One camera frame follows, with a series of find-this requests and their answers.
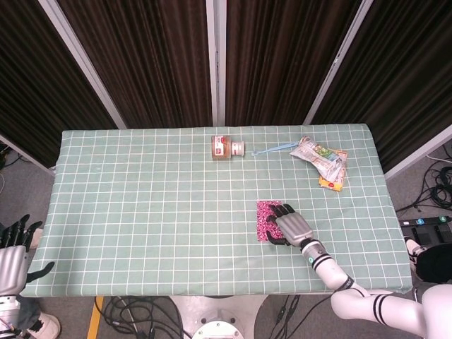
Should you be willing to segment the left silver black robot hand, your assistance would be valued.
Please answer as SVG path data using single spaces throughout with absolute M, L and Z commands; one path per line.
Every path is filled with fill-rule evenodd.
M 1 224 L 2 297 L 19 295 L 28 283 L 46 276 L 55 266 L 55 262 L 50 261 L 41 270 L 28 272 L 33 237 L 42 225 L 42 221 L 38 221 L 26 227 L 29 219 L 30 215 L 25 214 L 9 227 Z

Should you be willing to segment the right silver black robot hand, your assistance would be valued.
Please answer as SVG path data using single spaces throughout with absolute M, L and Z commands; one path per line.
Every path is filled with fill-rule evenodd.
M 283 235 L 282 238 L 275 238 L 270 231 L 266 231 L 271 244 L 302 247 L 303 242 L 314 238 L 314 232 L 307 221 L 291 205 L 269 204 L 268 207 L 272 214 L 267 217 L 267 221 L 276 225 Z

